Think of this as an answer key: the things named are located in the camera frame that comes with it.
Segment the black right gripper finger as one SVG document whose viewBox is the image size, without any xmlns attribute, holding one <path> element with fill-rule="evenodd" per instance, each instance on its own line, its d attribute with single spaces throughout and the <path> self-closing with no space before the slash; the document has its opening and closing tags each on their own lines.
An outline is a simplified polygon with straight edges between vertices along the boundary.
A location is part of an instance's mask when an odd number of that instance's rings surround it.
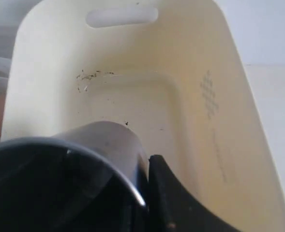
<svg viewBox="0 0 285 232">
<path fill-rule="evenodd" d="M 217 217 L 176 178 L 161 155 L 149 158 L 150 232 L 237 232 Z"/>
</svg>

